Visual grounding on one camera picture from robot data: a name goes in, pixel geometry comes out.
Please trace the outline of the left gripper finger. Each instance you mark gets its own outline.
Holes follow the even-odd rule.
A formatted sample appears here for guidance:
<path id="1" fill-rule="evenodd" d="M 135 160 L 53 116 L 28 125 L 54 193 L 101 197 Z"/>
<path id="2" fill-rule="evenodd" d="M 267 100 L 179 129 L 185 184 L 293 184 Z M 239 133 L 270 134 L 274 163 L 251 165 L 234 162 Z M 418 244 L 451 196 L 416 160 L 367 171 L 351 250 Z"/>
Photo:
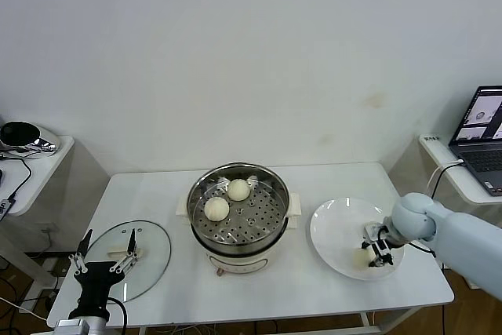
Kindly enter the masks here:
<path id="1" fill-rule="evenodd" d="M 69 256 L 71 265 L 75 268 L 75 274 L 85 274 L 88 268 L 85 266 L 85 256 L 89 250 L 89 243 L 92 237 L 93 230 L 89 229 L 85 234 L 85 237 L 78 244 L 78 248 L 75 253 Z"/>
<path id="2" fill-rule="evenodd" d="M 136 229 L 131 231 L 129 243 L 125 255 L 121 257 L 110 269 L 109 272 L 129 272 L 138 261 L 136 252 Z"/>

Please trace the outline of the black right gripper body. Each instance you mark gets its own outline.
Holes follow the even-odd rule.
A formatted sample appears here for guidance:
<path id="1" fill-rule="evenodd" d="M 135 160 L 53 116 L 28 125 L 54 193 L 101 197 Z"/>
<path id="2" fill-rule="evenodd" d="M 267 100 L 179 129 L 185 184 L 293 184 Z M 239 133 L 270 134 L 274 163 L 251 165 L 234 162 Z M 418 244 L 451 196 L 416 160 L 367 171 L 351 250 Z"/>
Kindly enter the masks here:
<path id="1" fill-rule="evenodd" d="M 375 242 L 386 242 L 388 229 L 385 225 L 381 223 L 366 223 L 363 228 L 363 239 L 371 239 L 373 243 Z"/>

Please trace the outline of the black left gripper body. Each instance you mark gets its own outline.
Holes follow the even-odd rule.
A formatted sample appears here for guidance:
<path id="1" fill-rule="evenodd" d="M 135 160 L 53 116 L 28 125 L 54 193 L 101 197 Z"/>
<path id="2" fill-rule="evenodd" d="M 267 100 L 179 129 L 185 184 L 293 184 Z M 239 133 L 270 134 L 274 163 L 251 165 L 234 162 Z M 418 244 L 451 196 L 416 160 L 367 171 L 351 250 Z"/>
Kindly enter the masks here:
<path id="1" fill-rule="evenodd" d="M 123 271 L 110 271 L 114 265 L 112 261 L 88 262 L 85 264 L 86 273 L 74 273 L 82 291 L 78 299 L 78 306 L 70 312 L 69 319 L 91 316 L 109 320 L 110 312 L 107 310 L 107 300 L 111 287 L 125 278 Z"/>

